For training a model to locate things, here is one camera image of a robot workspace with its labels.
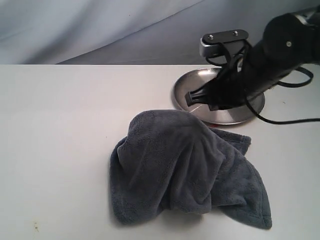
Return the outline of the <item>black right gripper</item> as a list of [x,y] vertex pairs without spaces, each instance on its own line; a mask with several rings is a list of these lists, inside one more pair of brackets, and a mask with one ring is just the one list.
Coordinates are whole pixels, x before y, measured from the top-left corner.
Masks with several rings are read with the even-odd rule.
[[185,94],[186,104],[208,105],[212,110],[240,107],[253,98],[253,69],[225,65],[217,76],[196,90]]

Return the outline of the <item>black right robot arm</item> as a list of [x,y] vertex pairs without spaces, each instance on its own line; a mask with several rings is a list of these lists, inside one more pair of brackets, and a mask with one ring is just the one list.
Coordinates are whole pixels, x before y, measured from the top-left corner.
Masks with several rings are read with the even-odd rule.
[[211,111],[240,107],[303,64],[320,62],[320,8],[273,18],[261,40],[251,46],[242,29],[205,34],[200,53],[207,60],[224,56],[216,77],[185,95],[188,106],[206,104]]

